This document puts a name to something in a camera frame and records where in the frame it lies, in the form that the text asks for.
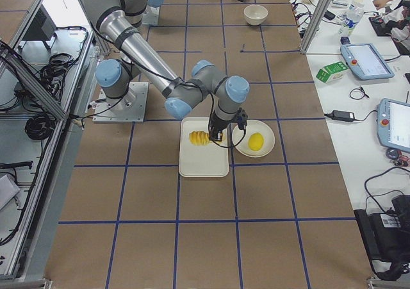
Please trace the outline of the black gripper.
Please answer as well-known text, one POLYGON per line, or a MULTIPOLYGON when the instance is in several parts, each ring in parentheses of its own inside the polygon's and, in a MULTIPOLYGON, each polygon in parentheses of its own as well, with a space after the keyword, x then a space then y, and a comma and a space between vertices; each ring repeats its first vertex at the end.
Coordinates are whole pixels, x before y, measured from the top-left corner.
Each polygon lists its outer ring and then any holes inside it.
POLYGON ((223 141, 223 130, 228 127, 232 119, 232 113, 212 111, 208 126, 210 140, 213 142, 223 141))

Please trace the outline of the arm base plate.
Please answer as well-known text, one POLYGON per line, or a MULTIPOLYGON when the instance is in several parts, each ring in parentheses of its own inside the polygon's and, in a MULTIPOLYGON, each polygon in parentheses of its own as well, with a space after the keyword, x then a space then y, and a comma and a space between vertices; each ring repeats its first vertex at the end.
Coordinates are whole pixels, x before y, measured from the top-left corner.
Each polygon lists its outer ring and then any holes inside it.
POLYGON ((157 26, 160 17, 160 7, 147 6, 142 15, 143 26, 157 26))
POLYGON ((145 118, 145 107, 149 91, 148 82, 130 82, 127 94, 119 101, 106 97, 104 90, 100 89, 98 102, 92 106, 95 123, 142 123, 145 118))

